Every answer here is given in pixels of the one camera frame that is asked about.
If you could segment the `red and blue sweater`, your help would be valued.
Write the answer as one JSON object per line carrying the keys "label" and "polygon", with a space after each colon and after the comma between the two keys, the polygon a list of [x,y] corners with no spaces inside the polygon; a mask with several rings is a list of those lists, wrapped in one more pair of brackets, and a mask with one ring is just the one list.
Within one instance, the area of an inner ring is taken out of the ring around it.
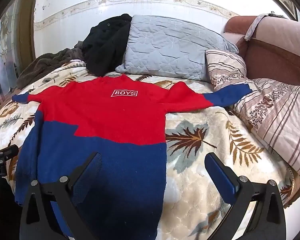
{"label": "red and blue sweater", "polygon": [[15,171],[15,201],[31,181],[53,183],[93,160],[72,202],[99,239],[155,239],[166,186],[166,114],[227,107],[251,92],[229,85],[199,94],[185,83],[164,89],[125,75],[20,94],[39,104]]}

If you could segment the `brown fleece blanket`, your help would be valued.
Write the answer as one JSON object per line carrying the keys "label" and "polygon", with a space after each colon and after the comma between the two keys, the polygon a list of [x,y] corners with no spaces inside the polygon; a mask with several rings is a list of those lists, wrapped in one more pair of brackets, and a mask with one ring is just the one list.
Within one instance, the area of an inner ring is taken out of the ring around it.
{"label": "brown fleece blanket", "polygon": [[30,63],[17,78],[17,87],[23,89],[27,85],[36,82],[53,70],[69,63],[71,60],[82,60],[83,42],[78,41],[74,48],[65,48],[55,54],[46,53]]}

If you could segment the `striped floral pillow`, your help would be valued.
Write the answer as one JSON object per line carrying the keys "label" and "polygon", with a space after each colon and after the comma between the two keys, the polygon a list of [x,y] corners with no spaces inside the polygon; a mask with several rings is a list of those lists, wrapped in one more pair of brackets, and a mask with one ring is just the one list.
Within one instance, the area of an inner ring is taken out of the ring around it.
{"label": "striped floral pillow", "polygon": [[277,152],[300,176],[300,86],[247,77],[245,61],[237,54],[208,49],[207,72],[215,90],[247,84],[252,92],[233,106],[253,133]]}

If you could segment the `black garment pile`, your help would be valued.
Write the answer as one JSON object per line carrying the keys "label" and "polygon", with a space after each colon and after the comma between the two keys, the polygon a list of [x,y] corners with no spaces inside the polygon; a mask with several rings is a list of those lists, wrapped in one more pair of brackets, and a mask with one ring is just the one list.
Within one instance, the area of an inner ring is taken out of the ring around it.
{"label": "black garment pile", "polygon": [[122,14],[108,18],[90,29],[82,45],[86,67],[95,76],[105,76],[122,63],[132,17]]}

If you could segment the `pink brown headboard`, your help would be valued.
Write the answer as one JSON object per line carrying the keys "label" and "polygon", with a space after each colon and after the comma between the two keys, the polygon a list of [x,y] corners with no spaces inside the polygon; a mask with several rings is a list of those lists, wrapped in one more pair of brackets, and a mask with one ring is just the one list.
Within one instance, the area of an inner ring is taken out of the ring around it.
{"label": "pink brown headboard", "polygon": [[271,16],[235,16],[223,37],[239,49],[249,79],[300,86],[300,22]]}

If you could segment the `light blue quilted pillow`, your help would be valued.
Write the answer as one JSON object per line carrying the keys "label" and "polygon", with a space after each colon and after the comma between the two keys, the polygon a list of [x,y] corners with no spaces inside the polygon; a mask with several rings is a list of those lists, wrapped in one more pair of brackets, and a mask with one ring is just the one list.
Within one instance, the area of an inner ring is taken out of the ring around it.
{"label": "light blue quilted pillow", "polygon": [[205,52],[239,49],[201,25],[164,16],[134,15],[119,73],[176,77],[208,82]]}

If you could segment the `wooden door frame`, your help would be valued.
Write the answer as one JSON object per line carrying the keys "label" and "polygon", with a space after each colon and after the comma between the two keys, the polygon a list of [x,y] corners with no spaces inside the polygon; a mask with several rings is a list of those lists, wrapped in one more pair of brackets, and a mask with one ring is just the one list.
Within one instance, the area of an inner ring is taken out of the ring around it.
{"label": "wooden door frame", "polygon": [[18,0],[16,16],[16,67],[17,76],[36,58],[34,52],[34,7],[36,0]]}

